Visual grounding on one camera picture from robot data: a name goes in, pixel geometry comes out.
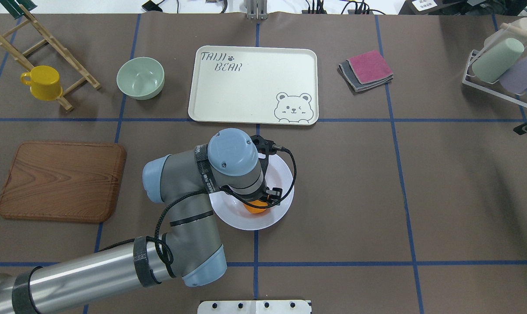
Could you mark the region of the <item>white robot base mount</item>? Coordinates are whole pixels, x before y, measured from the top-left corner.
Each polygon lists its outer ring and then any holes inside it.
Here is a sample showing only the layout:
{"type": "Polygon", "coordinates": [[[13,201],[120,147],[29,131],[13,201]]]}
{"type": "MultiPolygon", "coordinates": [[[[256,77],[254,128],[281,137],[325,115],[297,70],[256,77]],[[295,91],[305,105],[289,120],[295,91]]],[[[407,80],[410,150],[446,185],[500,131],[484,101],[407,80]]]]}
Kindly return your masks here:
{"type": "Polygon", "coordinates": [[[203,301],[198,314],[311,314],[310,300],[214,300],[203,301]]]}

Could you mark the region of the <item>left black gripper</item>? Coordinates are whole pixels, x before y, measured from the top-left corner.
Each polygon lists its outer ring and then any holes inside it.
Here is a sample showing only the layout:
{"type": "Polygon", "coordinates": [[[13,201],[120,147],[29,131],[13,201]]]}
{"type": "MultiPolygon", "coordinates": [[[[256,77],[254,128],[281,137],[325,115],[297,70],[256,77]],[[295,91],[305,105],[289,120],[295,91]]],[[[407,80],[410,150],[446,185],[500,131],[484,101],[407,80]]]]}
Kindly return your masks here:
{"type": "Polygon", "coordinates": [[[231,195],[243,204],[247,204],[249,201],[255,200],[265,201],[268,204],[265,206],[265,208],[271,208],[275,205],[280,205],[281,201],[283,200],[283,189],[278,187],[272,189],[269,187],[258,188],[253,193],[242,195],[227,185],[227,194],[231,195]]]}

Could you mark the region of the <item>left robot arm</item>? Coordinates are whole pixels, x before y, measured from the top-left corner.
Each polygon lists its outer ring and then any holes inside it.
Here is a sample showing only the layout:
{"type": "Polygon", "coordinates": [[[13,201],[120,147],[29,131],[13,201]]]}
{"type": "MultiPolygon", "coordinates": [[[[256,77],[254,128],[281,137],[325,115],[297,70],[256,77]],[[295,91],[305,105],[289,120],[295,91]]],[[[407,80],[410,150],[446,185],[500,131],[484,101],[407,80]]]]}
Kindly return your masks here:
{"type": "Polygon", "coordinates": [[[181,278],[187,287],[227,270],[210,195],[223,191],[254,209],[268,209],[287,191],[266,184],[269,156],[289,149],[260,135],[227,128],[194,149],[150,161],[143,169],[149,199],[164,203],[154,236],[19,274],[0,274],[0,314],[56,314],[139,288],[181,278]]]}

